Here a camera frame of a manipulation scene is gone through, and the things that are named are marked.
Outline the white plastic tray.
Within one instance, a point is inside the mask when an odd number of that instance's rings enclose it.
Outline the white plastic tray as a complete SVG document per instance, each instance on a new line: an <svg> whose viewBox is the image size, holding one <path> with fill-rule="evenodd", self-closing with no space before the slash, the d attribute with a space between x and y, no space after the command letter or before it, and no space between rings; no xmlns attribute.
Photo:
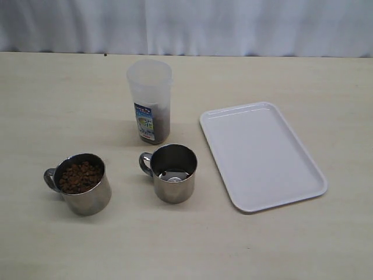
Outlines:
<svg viewBox="0 0 373 280"><path fill-rule="evenodd" d="M252 214L326 193L327 179L274 104L210 110L199 122L240 212Z"/></svg>

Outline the steel mug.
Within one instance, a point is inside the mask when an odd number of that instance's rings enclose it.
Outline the steel mug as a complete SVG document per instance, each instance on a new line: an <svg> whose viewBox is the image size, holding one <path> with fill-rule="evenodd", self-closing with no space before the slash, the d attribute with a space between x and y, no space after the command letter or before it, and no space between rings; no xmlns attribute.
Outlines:
<svg viewBox="0 0 373 280"><path fill-rule="evenodd" d="M112 189L103 160L92 153L80 153L44 172L46 185L60 194L69 209L80 216L102 211L110 202Z"/></svg>
<svg viewBox="0 0 373 280"><path fill-rule="evenodd" d="M143 152L139 166L153 178L154 192L162 201L179 204L193 194L198 160L188 147L170 143L153 153Z"/></svg>

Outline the white curtain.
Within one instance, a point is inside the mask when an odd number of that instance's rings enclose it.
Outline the white curtain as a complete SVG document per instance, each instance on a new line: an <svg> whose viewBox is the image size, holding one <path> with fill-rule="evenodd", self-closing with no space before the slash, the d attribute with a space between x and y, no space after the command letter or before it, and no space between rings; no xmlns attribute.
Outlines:
<svg viewBox="0 0 373 280"><path fill-rule="evenodd" d="M372 2L2 1L1 50L372 57Z"/></svg>

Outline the clear plastic container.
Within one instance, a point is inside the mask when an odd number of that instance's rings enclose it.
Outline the clear plastic container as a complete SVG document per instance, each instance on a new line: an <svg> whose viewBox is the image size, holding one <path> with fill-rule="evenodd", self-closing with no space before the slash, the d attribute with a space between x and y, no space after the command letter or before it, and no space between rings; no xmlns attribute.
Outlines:
<svg viewBox="0 0 373 280"><path fill-rule="evenodd" d="M171 67L142 59L129 67L126 77L141 140L152 145L164 142L170 134Z"/></svg>

